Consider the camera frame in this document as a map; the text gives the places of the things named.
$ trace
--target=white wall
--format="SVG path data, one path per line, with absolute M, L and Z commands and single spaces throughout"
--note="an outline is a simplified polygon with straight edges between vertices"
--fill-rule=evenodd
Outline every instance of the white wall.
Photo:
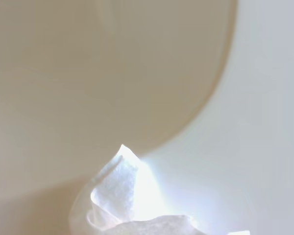
M 204 232 L 294 234 L 294 0 L 239 2 L 217 91 L 147 161 Z

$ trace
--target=tissue paper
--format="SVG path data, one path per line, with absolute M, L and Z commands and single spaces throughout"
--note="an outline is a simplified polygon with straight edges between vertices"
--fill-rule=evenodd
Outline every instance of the tissue paper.
M 148 166 L 121 146 L 85 186 L 71 213 L 73 235 L 202 235 L 185 215 L 168 215 Z

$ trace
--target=beige surface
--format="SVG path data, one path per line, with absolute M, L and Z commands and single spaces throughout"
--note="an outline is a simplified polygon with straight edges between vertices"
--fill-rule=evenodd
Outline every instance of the beige surface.
M 142 154 L 204 103 L 232 0 L 0 0 L 0 198 Z

